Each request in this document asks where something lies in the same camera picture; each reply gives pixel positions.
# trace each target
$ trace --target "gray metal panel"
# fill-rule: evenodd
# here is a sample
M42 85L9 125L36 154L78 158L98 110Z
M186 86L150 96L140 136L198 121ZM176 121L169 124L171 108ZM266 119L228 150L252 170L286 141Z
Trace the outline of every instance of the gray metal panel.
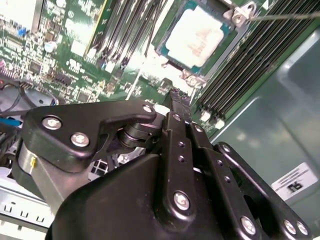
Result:
M320 177L320 28L229 119L230 144L272 184L299 164ZM320 181L286 201L320 235Z

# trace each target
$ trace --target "motherboard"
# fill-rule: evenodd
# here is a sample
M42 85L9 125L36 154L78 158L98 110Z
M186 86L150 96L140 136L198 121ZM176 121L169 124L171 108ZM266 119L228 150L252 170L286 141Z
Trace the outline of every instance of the motherboard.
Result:
M273 65L259 68L264 71L245 83L241 81L248 74L238 79L241 72L228 73L227 80L221 75L237 70L244 59L241 53L264 63L265 56L257 50L257 57L254 48L271 46L272 39L261 42L257 33L270 37L278 29L285 33L279 21L250 19L319 7L306 2L0 0L0 74L46 89L55 96L54 104L132 98L161 104L171 88L178 88L190 96L194 120L211 135ZM300 33L306 27L299 27ZM241 84L246 88L238 91ZM209 95L219 100L232 89L230 102L218 107L211 100L208 103Z

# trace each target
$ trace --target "chip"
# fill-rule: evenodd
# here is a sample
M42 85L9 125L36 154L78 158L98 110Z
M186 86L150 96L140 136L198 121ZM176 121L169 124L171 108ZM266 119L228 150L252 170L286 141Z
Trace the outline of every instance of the chip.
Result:
M49 23L49 29L50 30L53 30L53 29L55 29L55 23L53 22L53 21L50 21L50 23Z
M56 33L58 33L58 32L60 31L60 25L59 25L59 24L56 24L56 25L54 26L54 31L55 31Z
M46 32L44 35L44 40L46 42L51 42L54 39L54 35L50 32Z
M88 100L89 100L89 96L87 94L83 93L82 91L79 92L79 95L78 95L79 102L86 103Z
M29 71L31 71L35 74L40 74L41 65L32 61L32 62L30 62L30 65L29 65Z

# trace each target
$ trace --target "electronic component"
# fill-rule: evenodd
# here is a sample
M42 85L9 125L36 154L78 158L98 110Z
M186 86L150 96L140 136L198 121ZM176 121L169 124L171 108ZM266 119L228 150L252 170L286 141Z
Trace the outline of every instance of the electronic component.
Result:
M79 95L78 95L78 101L79 102L82 102L82 103L86 103L88 102L89 100L89 96L87 94L85 94L84 92L79 92Z
M54 78L54 80L65 87L68 87L72 83L72 79L61 72L58 72Z
M44 50L49 54L54 52L57 49L57 47L58 46L54 41L49 41L44 44Z
M46 42L50 42L54 39L54 35L51 33L51 32L46 32L45 35L44 35L44 40Z
M54 29L53 30L54 30L54 32L58 33L60 31L60 28L61 28L60 25L56 23L54 25Z
M3 0L0 1L0 16L21 25L31 32L39 28L44 0Z
M31 61L29 65L29 71L33 72L34 74L40 74L41 65L34 61Z
M207 6L189 0L183 10L176 14L176 21L157 52L182 68L201 74L202 67L230 29L223 17L217 18L215 12L210 12Z
M49 30L54 30L55 26L56 26L56 24L53 21L49 22Z

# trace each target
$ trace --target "white label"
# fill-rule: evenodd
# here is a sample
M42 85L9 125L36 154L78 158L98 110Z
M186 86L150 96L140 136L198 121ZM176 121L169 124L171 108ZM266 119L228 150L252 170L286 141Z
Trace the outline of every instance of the white label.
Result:
M285 201L318 181L309 166L303 162L271 184L272 189Z

